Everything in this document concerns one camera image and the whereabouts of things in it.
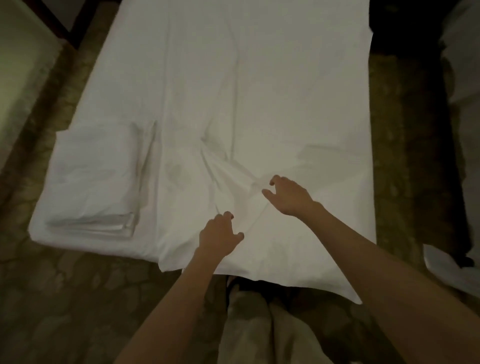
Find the person's left arm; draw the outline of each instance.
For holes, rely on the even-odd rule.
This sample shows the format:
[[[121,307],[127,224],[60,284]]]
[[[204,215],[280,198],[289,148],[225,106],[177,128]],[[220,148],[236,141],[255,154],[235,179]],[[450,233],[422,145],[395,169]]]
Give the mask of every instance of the person's left arm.
[[[216,267],[243,240],[243,233],[233,233],[232,219],[227,211],[207,223],[192,260],[123,348],[116,364],[180,362]]]

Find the dark wooden frame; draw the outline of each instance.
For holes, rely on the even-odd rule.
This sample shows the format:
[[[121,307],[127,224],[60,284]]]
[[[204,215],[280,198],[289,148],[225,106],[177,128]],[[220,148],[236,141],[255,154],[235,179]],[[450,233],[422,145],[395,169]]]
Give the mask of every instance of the dark wooden frame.
[[[85,0],[72,30],[68,31],[60,20],[41,0],[23,0],[23,2],[42,20],[45,25],[58,37],[66,39],[74,48],[78,48],[90,22],[95,14],[100,0]]]

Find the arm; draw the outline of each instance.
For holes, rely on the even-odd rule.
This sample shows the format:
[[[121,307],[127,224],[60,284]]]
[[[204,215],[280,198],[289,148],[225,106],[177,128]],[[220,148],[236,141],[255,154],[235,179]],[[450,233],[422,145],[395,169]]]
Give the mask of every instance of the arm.
[[[274,176],[264,196],[299,218],[323,243],[387,337],[408,363],[480,363],[480,318],[444,289],[380,249]]]
[[[243,240],[243,233],[233,234],[232,219],[227,211],[207,223],[191,262],[123,348],[116,364],[180,362],[216,267]]]

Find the floor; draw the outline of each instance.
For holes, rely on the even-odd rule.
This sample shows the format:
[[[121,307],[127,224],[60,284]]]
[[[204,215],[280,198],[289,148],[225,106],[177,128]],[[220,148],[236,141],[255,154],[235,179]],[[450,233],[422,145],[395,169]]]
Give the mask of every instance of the floor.
[[[68,127],[118,6],[102,3],[46,116],[13,194],[0,210],[0,362],[111,363],[179,276],[133,259],[53,249],[29,239],[55,132]],[[443,87],[429,59],[370,57],[378,245],[426,272],[422,244],[456,254],[456,231],[438,130]],[[187,363],[215,363],[225,310],[215,277]],[[470,298],[452,291],[471,304]],[[292,313],[307,322],[335,363],[402,363],[367,310],[332,293],[298,289]]]

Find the hand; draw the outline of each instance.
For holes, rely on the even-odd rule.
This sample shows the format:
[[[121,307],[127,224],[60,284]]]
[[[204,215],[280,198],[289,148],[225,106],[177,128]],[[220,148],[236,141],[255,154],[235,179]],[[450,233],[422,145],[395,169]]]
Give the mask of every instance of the hand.
[[[217,215],[209,220],[205,228],[200,232],[199,251],[217,264],[231,252],[243,240],[243,232],[233,233],[233,215],[227,211],[223,215]]]
[[[270,186],[276,193],[262,190],[265,198],[282,214],[299,217],[313,202],[306,189],[287,177],[273,176]]]

